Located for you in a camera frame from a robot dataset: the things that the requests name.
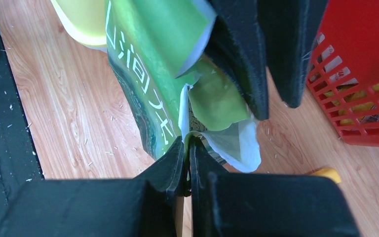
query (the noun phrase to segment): yellow object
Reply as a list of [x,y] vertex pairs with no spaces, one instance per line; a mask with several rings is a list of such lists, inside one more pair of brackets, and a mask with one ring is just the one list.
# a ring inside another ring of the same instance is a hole
[[66,32],[94,49],[107,47],[104,0],[51,0]]
[[[353,87],[354,85],[344,85],[344,86],[339,86],[338,87],[338,91],[339,92],[343,92],[343,91],[346,91],[348,89],[350,89],[351,87]],[[373,90],[374,92],[379,92],[379,84],[377,85],[374,85],[373,86]],[[333,91],[328,91],[326,93],[323,93],[326,97],[332,97],[334,95]],[[345,102],[352,102],[352,101],[356,101],[356,100],[359,100],[361,98],[364,98],[366,97],[367,94],[365,93],[365,91],[358,91],[358,92],[355,92],[353,94],[350,94],[350,95],[347,95],[345,96],[343,99],[345,100]],[[335,101],[332,101],[332,103],[335,105],[335,106],[339,106],[341,105],[341,103],[338,101],[338,100],[335,100]],[[354,113],[358,113],[358,112],[362,112],[362,111],[367,111],[367,110],[370,110],[372,109],[374,106],[374,103],[373,102],[367,102],[365,104],[360,104],[360,105],[356,105],[356,106],[352,106],[351,107],[351,110],[352,112]],[[346,110],[339,110],[338,111],[338,114],[339,116],[342,116],[342,115],[347,115],[347,112]],[[340,121],[340,124],[341,125],[354,125],[354,122],[350,119],[342,119]]]
[[318,171],[312,173],[311,175],[329,178],[337,184],[342,182],[341,177],[339,176],[338,172],[335,169],[330,168],[330,167],[319,169]]

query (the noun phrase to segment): yellow container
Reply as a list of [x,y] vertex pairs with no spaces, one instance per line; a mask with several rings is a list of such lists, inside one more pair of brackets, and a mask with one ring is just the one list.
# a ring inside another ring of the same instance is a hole
[[51,0],[51,3],[74,40],[106,51],[105,0]]

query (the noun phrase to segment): green plastic bag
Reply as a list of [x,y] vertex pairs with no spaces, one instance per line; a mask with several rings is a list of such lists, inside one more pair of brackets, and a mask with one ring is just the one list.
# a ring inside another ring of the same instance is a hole
[[231,80],[203,56],[216,14],[206,0],[107,0],[109,62],[145,151],[162,157],[178,136],[242,172],[261,163],[257,122]]

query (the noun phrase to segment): red basket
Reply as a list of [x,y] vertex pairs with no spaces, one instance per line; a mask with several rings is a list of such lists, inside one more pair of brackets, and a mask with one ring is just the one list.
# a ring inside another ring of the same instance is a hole
[[307,87],[342,139],[379,147],[379,0],[330,0],[310,61]]

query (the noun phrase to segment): wooden floor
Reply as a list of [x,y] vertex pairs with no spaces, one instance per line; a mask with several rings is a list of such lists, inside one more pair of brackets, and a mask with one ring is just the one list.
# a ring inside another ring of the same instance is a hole
[[[72,40],[50,0],[0,0],[0,32],[47,179],[134,177],[153,163],[106,54]],[[363,236],[379,237],[379,148],[338,140],[308,91],[293,110],[271,85],[270,114],[257,172],[334,167]],[[185,236],[190,220],[186,202]]]

